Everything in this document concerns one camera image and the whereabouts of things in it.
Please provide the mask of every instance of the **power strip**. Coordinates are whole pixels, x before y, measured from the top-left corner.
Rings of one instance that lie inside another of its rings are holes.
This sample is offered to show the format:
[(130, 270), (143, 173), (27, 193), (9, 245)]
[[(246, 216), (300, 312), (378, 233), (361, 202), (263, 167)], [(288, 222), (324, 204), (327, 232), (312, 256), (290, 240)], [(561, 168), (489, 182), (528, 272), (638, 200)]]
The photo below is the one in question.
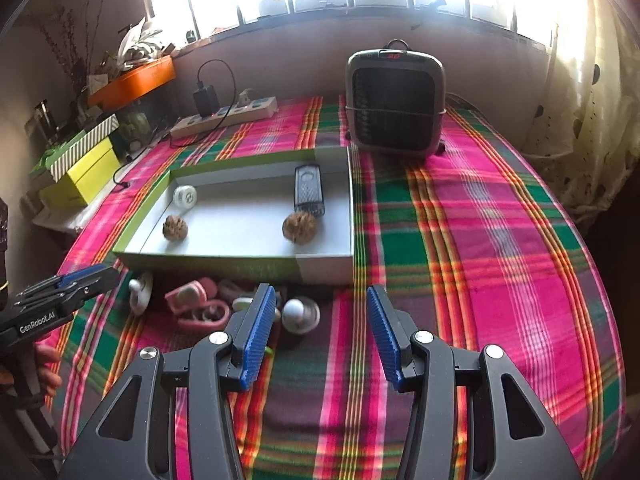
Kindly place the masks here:
[[(209, 117), (201, 117), (200, 115), (192, 115), (178, 121), (171, 128), (170, 134), (174, 139), (181, 139), (192, 135), (201, 134), (217, 128), (226, 114), (228, 107), (220, 108), (215, 114)], [(251, 101), (246, 106), (231, 108), (229, 115), (226, 117), (222, 126), (231, 126), (233, 124), (250, 123), (259, 121), (260, 119), (268, 119), (278, 111), (278, 102), (275, 97), (265, 97)]]

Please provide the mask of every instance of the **human hand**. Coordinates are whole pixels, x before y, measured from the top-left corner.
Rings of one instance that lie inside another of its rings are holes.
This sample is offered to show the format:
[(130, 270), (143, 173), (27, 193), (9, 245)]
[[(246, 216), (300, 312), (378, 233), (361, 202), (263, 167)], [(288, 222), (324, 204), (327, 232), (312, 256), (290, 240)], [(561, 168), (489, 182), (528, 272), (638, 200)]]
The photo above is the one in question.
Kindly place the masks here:
[[(51, 346), (37, 344), (35, 353), (36, 373), (40, 380), (40, 386), (48, 396), (55, 397), (56, 389), (62, 386), (62, 378), (53, 373), (46, 365), (60, 362), (60, 352)], [(10, 386), (11, 384), (14, 384), (14, 377), (6, 368), (0, 366), (0, 385)]]

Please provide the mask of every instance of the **finger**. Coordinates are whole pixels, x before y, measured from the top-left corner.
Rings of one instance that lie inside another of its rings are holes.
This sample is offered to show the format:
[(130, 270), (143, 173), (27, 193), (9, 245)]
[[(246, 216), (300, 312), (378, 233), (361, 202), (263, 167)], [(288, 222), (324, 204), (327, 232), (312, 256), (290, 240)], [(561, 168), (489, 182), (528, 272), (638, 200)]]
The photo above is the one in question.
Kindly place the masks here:
[(38, 364), (59, 363), (60, 357), (60, 352), (53, 348), (53, 346), (45, 344), (36, 345), (36, 360)]
[(40, 378), (40, 382), (46, 386), (53, 386), (54, 388), (62, 386), (62, 378), (47, 367), (43, 366), (38, 368), (38, 377)]
[(11, 375), (9, 370), (0, 366), (0, 384), (2, 386), (11, 386), (14, 384), (14, 376)]

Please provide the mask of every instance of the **space heater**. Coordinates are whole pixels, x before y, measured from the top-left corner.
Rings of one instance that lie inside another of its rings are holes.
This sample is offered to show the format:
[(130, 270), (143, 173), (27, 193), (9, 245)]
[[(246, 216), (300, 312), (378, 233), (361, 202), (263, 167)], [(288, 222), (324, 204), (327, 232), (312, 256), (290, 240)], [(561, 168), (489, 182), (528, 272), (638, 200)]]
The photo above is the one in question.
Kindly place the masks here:
[[(391, 49), (402, 43), (403, 50)], [(377, 152), (425, 157), (444, 149), (444, 68), (403, 40), (349, 58), (347, 118), (351, 140)]]

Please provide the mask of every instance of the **yellow box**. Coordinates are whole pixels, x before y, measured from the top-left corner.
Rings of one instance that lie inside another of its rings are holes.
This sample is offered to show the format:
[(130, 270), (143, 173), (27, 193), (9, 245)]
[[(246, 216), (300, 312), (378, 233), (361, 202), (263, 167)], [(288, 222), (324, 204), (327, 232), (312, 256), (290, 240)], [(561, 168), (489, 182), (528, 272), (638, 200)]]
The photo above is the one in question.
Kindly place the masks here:
[(78, 160), (57, 183), (41, 190), (40, 200), (50, 209), (86, 206), (119, 167), (107, 137)]

